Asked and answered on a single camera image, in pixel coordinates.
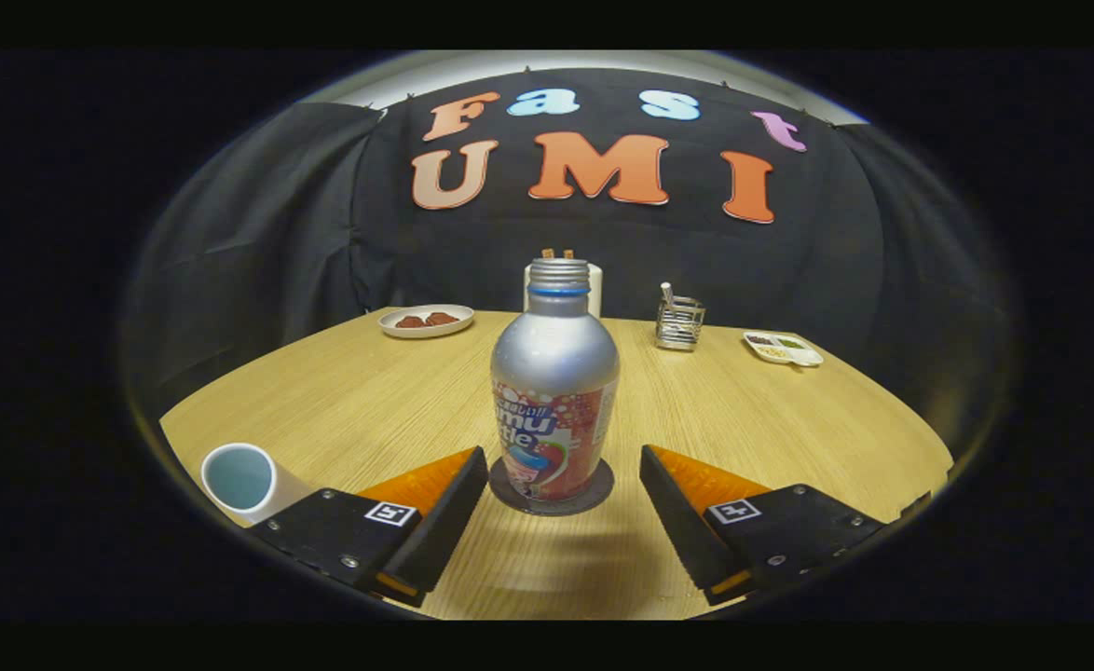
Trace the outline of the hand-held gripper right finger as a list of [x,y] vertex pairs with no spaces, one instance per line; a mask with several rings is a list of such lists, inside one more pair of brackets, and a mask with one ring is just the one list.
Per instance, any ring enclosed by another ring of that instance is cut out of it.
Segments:
[[709,606],[804,582],[886,527],[808,484],[769,488],[661,446],[642,446],[639,477]]

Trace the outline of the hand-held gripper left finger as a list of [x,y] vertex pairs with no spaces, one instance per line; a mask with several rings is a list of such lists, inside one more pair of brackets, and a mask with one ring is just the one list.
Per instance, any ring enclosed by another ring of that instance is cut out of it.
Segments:
[[246,531],[330,581],[419,608],[444,576],[487,477],[475,446],[364,491],[317,489]]

